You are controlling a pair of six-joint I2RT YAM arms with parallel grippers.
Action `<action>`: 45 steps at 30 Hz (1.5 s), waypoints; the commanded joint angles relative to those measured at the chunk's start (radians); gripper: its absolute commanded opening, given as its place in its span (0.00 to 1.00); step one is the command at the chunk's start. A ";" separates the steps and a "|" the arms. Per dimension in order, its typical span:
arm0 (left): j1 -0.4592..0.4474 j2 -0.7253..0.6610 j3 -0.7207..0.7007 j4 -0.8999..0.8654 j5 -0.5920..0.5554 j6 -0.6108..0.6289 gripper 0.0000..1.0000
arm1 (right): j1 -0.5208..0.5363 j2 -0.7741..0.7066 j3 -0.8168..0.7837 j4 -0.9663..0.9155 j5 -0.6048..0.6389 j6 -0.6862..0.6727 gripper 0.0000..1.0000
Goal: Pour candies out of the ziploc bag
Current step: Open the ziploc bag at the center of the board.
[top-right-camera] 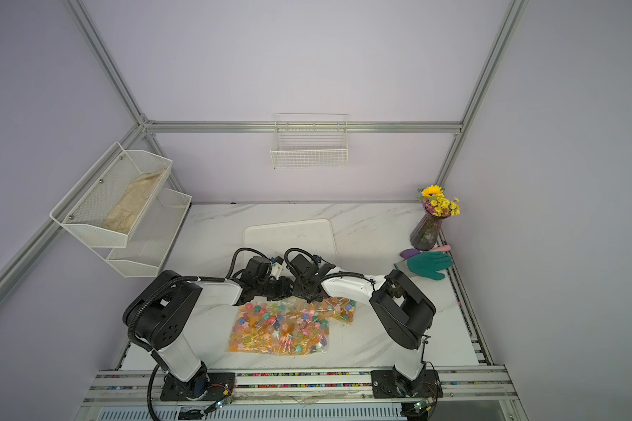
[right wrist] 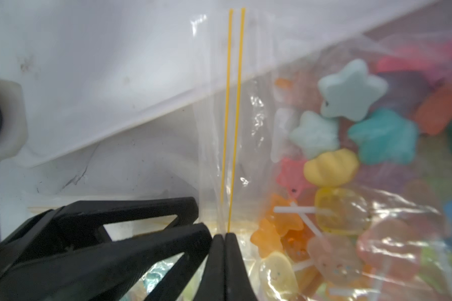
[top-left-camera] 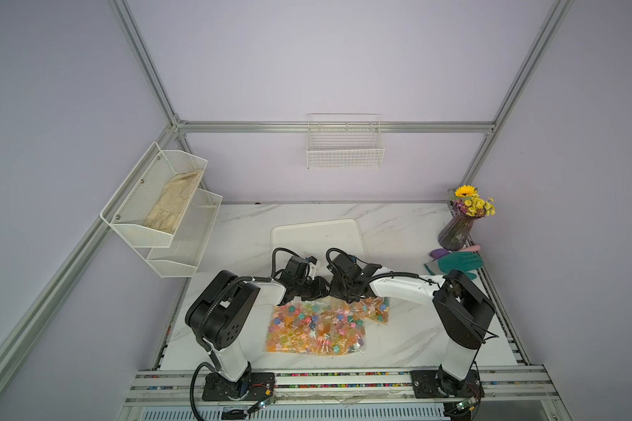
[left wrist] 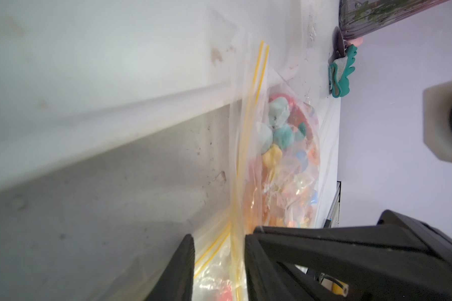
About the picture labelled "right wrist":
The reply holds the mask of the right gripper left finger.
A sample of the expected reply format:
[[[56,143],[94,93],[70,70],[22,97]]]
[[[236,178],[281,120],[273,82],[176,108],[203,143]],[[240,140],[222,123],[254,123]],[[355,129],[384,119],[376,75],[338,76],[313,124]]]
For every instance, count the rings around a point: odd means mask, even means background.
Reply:
[[[0,250],[0,300],[120,300],[155,263],[180,254],[146,297],[176,300],[211,244],[202,223],[76,250],[25,235]]]

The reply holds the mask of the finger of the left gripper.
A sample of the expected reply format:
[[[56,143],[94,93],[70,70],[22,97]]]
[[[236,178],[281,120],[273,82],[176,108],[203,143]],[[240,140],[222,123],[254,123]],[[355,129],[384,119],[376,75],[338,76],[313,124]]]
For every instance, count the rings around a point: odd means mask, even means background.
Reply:
[[[76,201],[58,209],[49,209],[27,219],[0,243],[0,251],[6,245],[23,237],[45,215],[51,213],[61,247],[90,247],[93,243],[106,242],[110,238],[100,230],[105,224],[135,221],[139,219],[173,216],[168,228],[193,224],[198,218],[198,204],[193,197],[151,200]]]

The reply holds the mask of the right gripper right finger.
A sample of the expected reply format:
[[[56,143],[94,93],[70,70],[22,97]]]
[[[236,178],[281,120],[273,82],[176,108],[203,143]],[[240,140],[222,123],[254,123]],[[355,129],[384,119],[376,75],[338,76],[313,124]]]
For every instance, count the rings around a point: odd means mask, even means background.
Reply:
[[[234,233],[225,235],[225,299],[257,301]]]

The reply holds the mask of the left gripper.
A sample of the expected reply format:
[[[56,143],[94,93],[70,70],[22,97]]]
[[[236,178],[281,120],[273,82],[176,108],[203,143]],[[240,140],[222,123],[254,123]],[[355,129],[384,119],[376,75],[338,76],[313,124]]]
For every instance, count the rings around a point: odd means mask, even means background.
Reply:
[[[0,161],[16,156],[28,139],[21,85],[0,79]]]

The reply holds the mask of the small ziploc bag of candies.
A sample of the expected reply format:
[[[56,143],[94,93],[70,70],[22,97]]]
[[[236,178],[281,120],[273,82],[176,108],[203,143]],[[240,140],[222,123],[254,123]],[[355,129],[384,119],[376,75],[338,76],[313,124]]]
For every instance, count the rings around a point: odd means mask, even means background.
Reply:
[[[212,248],[176,300],[452,300],[452,26],[355,34],[245,76],[246,10],[198,129]]]

